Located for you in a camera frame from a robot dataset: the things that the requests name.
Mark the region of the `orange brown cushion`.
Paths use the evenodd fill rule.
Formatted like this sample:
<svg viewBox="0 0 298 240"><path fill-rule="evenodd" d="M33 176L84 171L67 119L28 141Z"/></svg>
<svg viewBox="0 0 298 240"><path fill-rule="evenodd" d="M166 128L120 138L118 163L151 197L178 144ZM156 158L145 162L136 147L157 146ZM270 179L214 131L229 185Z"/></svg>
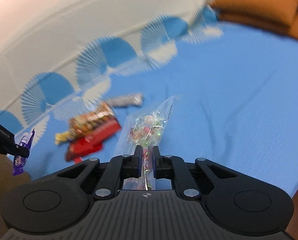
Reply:
<svg viewBox="0 0 298 240"><path fill-rule="evenodd" d="M298 0L213 0L218 19L298 40Z"/></svg>

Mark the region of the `purple chocolate bar wrapper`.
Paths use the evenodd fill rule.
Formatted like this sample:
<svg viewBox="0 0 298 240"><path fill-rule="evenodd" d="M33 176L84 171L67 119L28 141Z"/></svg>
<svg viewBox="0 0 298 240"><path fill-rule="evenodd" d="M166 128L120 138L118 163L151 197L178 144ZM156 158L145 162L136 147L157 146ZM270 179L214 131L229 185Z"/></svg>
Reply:
<svg viewBox="0 0 298 240"><path fill-rule="evenodd" d="M12 175L17 176L24 172L24 166L30 155L31 146L35 137L35 129L30 133L26 133L20 143L17 145L17 154L14 155L13 159L13 171Z"/></svg>

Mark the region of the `yellow gold snack bar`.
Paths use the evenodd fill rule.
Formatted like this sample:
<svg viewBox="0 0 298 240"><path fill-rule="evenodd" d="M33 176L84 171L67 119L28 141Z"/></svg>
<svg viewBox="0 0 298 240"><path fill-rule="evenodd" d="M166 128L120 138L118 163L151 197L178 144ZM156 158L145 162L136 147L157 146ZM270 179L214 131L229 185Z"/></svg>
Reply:
<svg viewBox="0 0 298 240"><path fill-rule="evenodd" d="M73 141L73 140L74 140L74 137L70 131L55 134L55 144L56 145L59 145L63 142Z"/></svg>

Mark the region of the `clear bag of coated peanuts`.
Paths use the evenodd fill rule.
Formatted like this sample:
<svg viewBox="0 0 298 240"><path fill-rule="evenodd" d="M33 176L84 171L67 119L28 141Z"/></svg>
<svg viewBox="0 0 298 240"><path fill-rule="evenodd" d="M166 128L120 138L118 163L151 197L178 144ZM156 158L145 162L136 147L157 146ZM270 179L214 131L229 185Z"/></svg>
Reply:
<svg viewBox="0 0 298 240"><path fill-rule="evenodd" d="M94 111L78 115L69 120L70 137L71 139L84 137L112 119L115 119L115 114L111 107L106 103L101 103Z"/></svg>

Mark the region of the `clear bag of colourful candies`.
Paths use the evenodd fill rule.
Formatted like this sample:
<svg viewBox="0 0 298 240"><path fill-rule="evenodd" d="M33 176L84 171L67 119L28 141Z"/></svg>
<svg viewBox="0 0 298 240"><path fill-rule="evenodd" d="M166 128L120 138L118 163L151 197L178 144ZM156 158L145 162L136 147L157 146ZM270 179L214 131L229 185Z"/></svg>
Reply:
<svg viewBox="0 0 298 240"><path fill-rule="evenodd" d="M113 155L133 155L136 146L142 147L141 175L124 180L125 190L154 190L156 180L153 172L153 147L161 142L169 122L173 105L180 99L174 95L159 105L129 114L124 122Z"/></svg>

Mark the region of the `blue white fan-pattern sheet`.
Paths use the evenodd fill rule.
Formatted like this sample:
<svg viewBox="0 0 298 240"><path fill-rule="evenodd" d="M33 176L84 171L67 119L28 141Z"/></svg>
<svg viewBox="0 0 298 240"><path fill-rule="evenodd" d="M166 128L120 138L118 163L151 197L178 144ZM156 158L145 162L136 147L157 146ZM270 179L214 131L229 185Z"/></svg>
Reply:
<svg viewBox="0 0 298 240"><path fill-rule="evenodd" d="M288 194L298 189L298 20L286 33L225 22L211 0L0 0L0 123L35 130L24 168L69 166L55 137L114 107L122 125L160 115L160 150L206 157Z"/></svg>

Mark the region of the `silver foil snack stick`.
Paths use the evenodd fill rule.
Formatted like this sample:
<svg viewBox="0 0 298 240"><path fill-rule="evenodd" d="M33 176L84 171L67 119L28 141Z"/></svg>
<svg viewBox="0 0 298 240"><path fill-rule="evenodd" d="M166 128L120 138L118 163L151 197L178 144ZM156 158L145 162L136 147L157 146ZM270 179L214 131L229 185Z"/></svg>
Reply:
<svg viewBox="0 0 298 240"><path fill-rule="evenodd" d="M134 93L126 94L121 96L116 96L105 101L111 107L128 107L128 106L142 106L143 104L143 94Z"/></svg>

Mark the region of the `red coffee pouch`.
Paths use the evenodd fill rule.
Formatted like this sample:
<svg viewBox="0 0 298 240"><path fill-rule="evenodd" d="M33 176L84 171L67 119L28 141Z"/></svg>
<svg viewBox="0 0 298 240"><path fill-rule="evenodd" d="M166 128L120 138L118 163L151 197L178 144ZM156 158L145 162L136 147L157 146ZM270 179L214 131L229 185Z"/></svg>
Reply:
<svg viewBox="0 0 298 240"><path fill-rule="evenodd" d="M71 142L65 154L65 161L69 162L100 151L103 142L113 136L120 128L121 126L116 118L109 119L88 135Z"/></svg>

